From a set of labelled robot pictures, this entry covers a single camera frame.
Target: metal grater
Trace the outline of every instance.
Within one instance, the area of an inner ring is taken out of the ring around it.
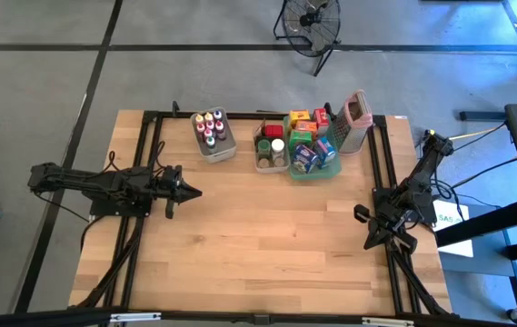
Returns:
[[[333,135],[339,154],[356,154],[373,124],[371,108],[365,101],[365,92],[359,90],[348,98],[333,121]]]

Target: gray floor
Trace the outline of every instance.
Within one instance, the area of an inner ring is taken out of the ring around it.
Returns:
[[[113,2],[0,0],[0,42],[99,44]],[[113,44],[272,44],[280,3],[125,1]],[[517,1],[511,3],[517,12]],[[340,38],[347,45],[517,45],[500,3],[343,0],[341,5]],[[26,190],[29,168],[61,161],[95,57],[94,52],[0,52],[0,208],[5,212],[0,313],[10,310],[45,208]],[[499,111],[517,102],[517,54],[336,53],[317,78],[309,75],[313,64],[294,52],[109,53],[75,168],[103,166],[118,110],[169,110],[173,100],[184,110],[221,105],[232,111],[287,111],[324,102],[338,109],[361,88],[375,113],[407,115],[416,137],[425,128],[456,135],[493,127],[461,123],[455,115]],[[508,132],[501,130],[447,158],[439,177],[458,181],[514,153]],[[499,205],[517,201],[517,163],[466,184],[462,193]],[[82,213],[88,207],[70,192],[64,204]],[[32,310],[67,305],[83,227],[71,214],[60,213]],[[514,306],[508,279],[446,273],[446,281],[452,307],[464,317],[505,321],[502,311]]]

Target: plastic bin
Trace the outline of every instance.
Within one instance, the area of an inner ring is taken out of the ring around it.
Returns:
[[[284,118],[284,126],[288,124],[288,116]],[[337,144],[334,140],[333,136],[333,122],[329,122],[329,129],[327,130],[327,134],[325,135],[329,143],[333,146],[335,151],[337,151]],[[291,177],[298,181],[311,181],[316,179],[324,179],[324,178],[332,178],[335,177],[338,173],[341,172],[341,159],[339,154],[334,157],[331,161],[331,164],[324,167],[323,169],[319,169],[319,167],[314,167],[310,173],[301,173],[294,166],[291,165]]]
[[[203,143],[197,136],[197,132],[195,131],[195,116],[198,114],[205,113],[214,113],[215,111],[222,112],[224,127],[226,129],[226,138],[225,140],[216,139],[216,152],[215,154],[210,154],[210,151],[207,149],[205,143]],[[232,129],[228,124],[228,117],[226,115],[225,109],[222,107],[215,107],[210,110],[202,111],[199,113],[192,114],[190,117],[190,121],[192,122],[192,131],[194,132],[195,140],[197,140],[197,145],[200,149],[200,154],[203,158],[209,163],[214,164],[217,162],[221,162],[222,160],[226,160],[232,158],[236,154],[236,141],[234,139],[234,135],[232,134]]]
[[[254,145],[254,151],[255,151],[255,154],[254,154],[254,167],[256,168],[256,171],[258,173],[282,173],[282,172],[286,172],[286,170],[288,170],[288,167],[291,165],[291,157],[288,153],[288,135],[287,135],[287,128],[286,128],[286,123],[287,123],[287,120],[286,118],[284,118],[284,123],[283,123],[283,141],[284,141],[284,166],[283,167],[268,167],[268,168],[260,168],[258,167],[258,152],[256,151],[255,149],[255,146],[256,144]]]

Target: green box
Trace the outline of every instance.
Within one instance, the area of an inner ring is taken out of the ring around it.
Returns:
[[[289,148],[288,151],[293,154],[296,145],[304,144],[307,147],[311,147],[311,143],[313,142],[313,134],[311,132],[299,132],[299,131],[291,131],[291,138],[288,142]]]

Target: wooden tabletop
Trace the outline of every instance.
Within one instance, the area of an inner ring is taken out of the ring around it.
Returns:
[[[119,112],[109,147],[119,167],[133,163],[142,116],[143,111]],[[410,125],[405,117],[386,119],[401,181],[416,163]],[[258,174],[252,130],[260,122],[229,123],[236,156],[209,164],[199,154],[189,120],[163,120],[161,163],[182,165],[185,181],[204,195],[176,206],[173,220],[164,218],[165,200],[154,202],[144,224],[130,308],[394,314],[385,250],[364,251],[367,225],[353,218],[357,203],[373,210],[367,141],[359,154],[341,156],[343,169],[333,179],[301,182],[288,173]],[[142,165],[152,133],[150,126]],[[82,301],[109,268],[119,222],[119,217],[105,217],[87,233],[70,304]],[[450,310],[432,233],[416,227],[411,234],[418,239],[414,270]],[[403,306],[410,310],[405,279],[399,276]],[[120,303],[123,280],[121,272],[114,304]]]

